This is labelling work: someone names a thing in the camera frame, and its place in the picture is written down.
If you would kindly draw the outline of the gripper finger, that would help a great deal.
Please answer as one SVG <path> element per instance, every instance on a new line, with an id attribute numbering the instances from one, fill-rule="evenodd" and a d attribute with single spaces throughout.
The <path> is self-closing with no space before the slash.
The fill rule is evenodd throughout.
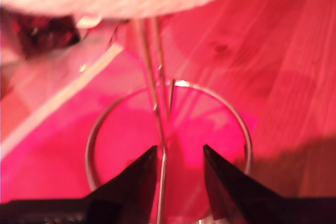
<path id="1" fill-rule="evenodd" d="M 149 223 L 157 183 L 154 145 L 88 197 L 86 223 Z"/>
<path id="2" fill-rule="evenodd" d="M 244 174 L 209 145 L 203 146 L 204 178 L 211 213 L 229 223 L 282 223 L 281 197 Z"/>

